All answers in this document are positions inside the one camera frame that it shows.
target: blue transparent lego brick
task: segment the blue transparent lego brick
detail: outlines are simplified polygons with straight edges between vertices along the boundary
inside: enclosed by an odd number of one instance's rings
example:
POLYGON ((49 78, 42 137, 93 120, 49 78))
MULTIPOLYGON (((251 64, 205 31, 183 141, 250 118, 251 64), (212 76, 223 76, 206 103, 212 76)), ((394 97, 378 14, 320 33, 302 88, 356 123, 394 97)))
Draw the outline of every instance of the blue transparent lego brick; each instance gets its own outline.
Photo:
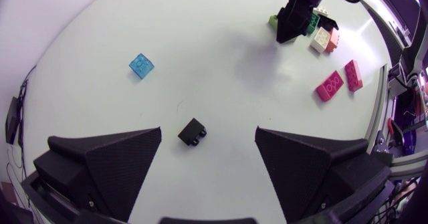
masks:
POLYGON ((140 76, 141 79, 146 77, 146 75, 154 68, 152 62, 141 53, 129 64, 129 67, 131 67, 135 74, 140 76))

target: white table surface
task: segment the white table surface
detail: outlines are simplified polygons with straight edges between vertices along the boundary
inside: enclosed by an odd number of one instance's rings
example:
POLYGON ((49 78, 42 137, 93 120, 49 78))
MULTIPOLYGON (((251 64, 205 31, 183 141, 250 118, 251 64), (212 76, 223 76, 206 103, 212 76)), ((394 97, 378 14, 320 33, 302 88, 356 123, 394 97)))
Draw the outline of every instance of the white table surface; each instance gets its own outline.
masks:
POLYGON ((288 0, 97 0, 64 29, 29 81, 25 161, 47 138, 84 137, 160 126, 163 141, 131 223, 161 217, 284 216, 254 142, 257 126, 341 140, 366 134, 385 43, 361 4, 323 0, 340 27, 338 48, 318 55, 315 36, 276 43, 267 25, 288 0), (129 63, 143 53, 154 70, 138 81, 129 63), (364 88, 348 91, 355 59, 364 88), (345 81, 327 103, 315 88, 334 70, 345 81), (196 118, 196 147, 177 134, 196 118))

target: light green lego brick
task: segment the light green lego brick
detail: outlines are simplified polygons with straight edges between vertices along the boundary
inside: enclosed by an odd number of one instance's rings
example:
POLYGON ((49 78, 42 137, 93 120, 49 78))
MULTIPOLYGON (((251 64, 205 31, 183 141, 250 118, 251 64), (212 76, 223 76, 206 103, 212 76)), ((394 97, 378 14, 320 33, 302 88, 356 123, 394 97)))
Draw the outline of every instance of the light green lego brick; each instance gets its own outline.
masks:
POLYGON ((278 31, 278 19, 276 18, 276 15, 270 16, 270 18, 269 18, 269 24, 275 30, 275 32, 278 31))
POLYGON ((317 14, 312 14, 310 24, 306 30, 306 32, 309 33, 309 35, 311 35, 315 31, 319 20, 320 20, 320 17, 317 14))
POLYGON ((288 40, 286 43, 292 43, 292 42, 295 42, 295 41, 296 41, 296 39, 297 39, 297 37, 295 37, 294 39, 290 39, 290 40, 288 40))

